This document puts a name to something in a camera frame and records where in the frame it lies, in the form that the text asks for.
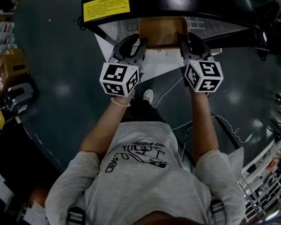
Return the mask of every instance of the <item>pearl bracelet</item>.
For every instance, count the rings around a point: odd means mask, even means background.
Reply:
[[[121,106],[121,107],[130,107],[131,104],[128,103],[128,104],[121,104],[121,103],[118,103],[117,101],[114,100],[114,98],[112,97],[111,98],[111,102],[113,102],[114,104],[118,105],[118,106]]]

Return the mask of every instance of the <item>yellow warning label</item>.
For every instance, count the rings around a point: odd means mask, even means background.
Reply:
[[[130,12],[129,0],[94,0],[83,4],[84,21]]]

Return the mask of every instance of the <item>gray t-shirt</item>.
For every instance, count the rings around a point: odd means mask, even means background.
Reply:
[[[81,198],[87,224],[130,225],[153,211],[208,224],[211,193],[223,202],[228,224],[239,224],[244,197],[227,155],[206,153],[192,174],[177,150],[165,123],[121,123],[101,165],[95,153],[81,151],[55,182],[45,203],[50,224],[66,224]]]

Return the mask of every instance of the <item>graphic print on t-shirt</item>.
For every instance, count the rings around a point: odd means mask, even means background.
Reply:
[[[118,152],[114,155],[105,172],[111,173],[118,164],[119,159],[129,160],[130,158],[140,163],[148,163],[165,168],[167,162],[158,158],[159,155],[165,155],[165,152],[162,150],[164,147],[161,143],[144,141],[123,145],[123,152]]]

